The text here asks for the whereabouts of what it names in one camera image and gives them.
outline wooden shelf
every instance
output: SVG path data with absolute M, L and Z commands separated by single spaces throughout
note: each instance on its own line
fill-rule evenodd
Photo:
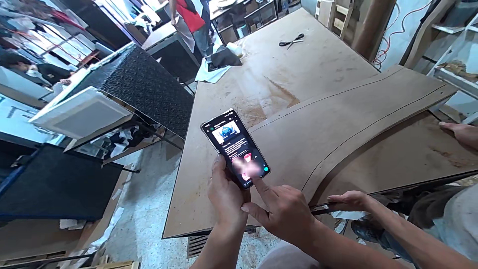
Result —
M 464 27 L 448 27 L 448 26 L 440 26 L 437 24 L 433 24 L 432 28 L 435 28 L 437 30 L 440 30 L 442 32 L 448 33 L 448 34 L 456 34 L 461 31 L 463 31 L 465 28 Z

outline electrical cord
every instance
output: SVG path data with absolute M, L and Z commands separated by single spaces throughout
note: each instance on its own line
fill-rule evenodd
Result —
M 387 40 L 385 37 L 382 37 L 382 39 L 383 39 L 383 40 L 385 41 L 385 43 L 387 44 L 387 48 L 384 49 L 384 50 L 379 50 L 379 51 L 377 52 L 377 57 L 372 61 L 372 65 L 374 65 L 374 66 L 379 66 L 379 67 L 378 67 L 379 69 L 382 68 L 382 63 L 383 63 L 383 62 L 385 61 L 385 59 L 387 58 L 387 52 L 388 52 L 388 50 L 390 49 L 390 46 L 391 46 L 391 36 L 394 35 L 394 34 L 402 34 L 402 33 L 404 33 L 404 32 L 405 32 L 405 26 L 404 26 L 403 24 L 404 24 L 404 22 L 405 22 L 405 18 L 406 18 L 408 15 L 412 14 L 412 13 L 418 12 L 418 11 L 420 11 L 420 10 L 422 10 L 422 9 L 424 9 L 424 8 L 426 8 L 426 7 L 428 7 L 433 1 L 434 1 L 434 0 L 431 0 L 430 2 L 428 2 L 428 4 L 424 5 L 423 7 L 419 8 L 419 9 L 416 9 L 416 10 L 413 10 L 413 11 L 410 11 L 410 12 L 408 12 L 407 14 L 405 14 L 405 16 L 404 16 L 403 19 L 402 19 L 402 23 L 401 23 L 401 25 L 402 25 L 402 30 L 401 30 L 401 31 L 396 31 L 396 32 L 391 33 L 391 34 L 389 35 L 389 37 L 388 37 L 388 40 Z M 399 6 L 397 3 L 395 3 L 395 5 L 397 6 L 397 10 L 398 10 L 397 18 L 395 18 L 395 20 L 393 21 L 393 23 L 392 23 L 389 27 L 387 27 L 387 29 L 385 29 L 385 32 L 387 32 L 387 30 L 389 30 L 389 29 L 395 24 L 395 22 L 397 21 L 398 17 L 400 16 L 400 6 Z

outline metal table leg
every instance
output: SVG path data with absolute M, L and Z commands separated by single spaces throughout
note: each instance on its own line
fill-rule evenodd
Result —
M 136 121 L 136 124 L 137 124 L 139 127 L 143 128 L 144 130 L 150 132 L 151 134 L 154 134 L 155 136 L 161 138 L 161 140 L 164 140 L 164 141 L 170 143 L 171 145 L 173 145 L 174 147 L 177 147 L 177 148 L 179 148 L 180 150 L 183 150 L 182 147 L 176 145 L 176 144 L 175 144 L 174 142 L 172 142 L 171 140 L 169 140 L 169 139 L 165 138 L 164 136 L 158 134 L 158 133 L 156 132 L 156 130 L 153 130 L 151 127 L 148 127 L 148 126 L 146 126 L 146 125 L 144 125 L 143 123 L 138 122 L 138 121 Z

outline black fabric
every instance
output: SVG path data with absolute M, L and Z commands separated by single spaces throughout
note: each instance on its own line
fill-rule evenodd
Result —
M 207 70 L 208 72 L 211 72 L 226 66 L 242 66 L 242 63 L 237 55 L 221 45 L 217 49 L 216 53 L 211 55 L 211 62 L 208 63 Z
M 194 6 L 194 3 L 191 0 L 184 0 L 184 2 L 186 2 L 186 6 L 184 8 L 192 13 L 197 13 L 196 6 Z
M 122 165 L 43 144 L 15 178 L 0 185 L 1 219 L 102 218 Z
M 181 138 L 194 97 L 143 49 L 134 45 L 87 75 L 66 98 L 93 86 L 135 107 Z
M 42 77 L 54 85 L 57 82 L 60 82 L 61 79 L 66 79 L 71 76 L 69 70 L 63 69 L 56 65 L 52 64 L 38 64 L 38 72 L 42 75 Z

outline workshop table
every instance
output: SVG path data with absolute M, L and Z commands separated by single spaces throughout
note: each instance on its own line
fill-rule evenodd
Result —
M 304 42 L 289 50 L 278 46 L 299 33 L 305 34 Z M 216 222 L 207 181 L 217 153 L 201 132 L 201 123 L 232 107 L 251 128 L 320 92 L 338 93 L 347 84 L 379 73 L 302 8 L 237 43 L 243 47 L 243 66 L 232 67 L 216 84 L 197 86 L 163 238 L 207 233 Z M 388 189 L 477 169 L 478 157 L 437 123 L 423 112 L 377 136 L 340 163 L 318 194 L 369 186 Z M 250 218 L 248 224 L 257 222 Z

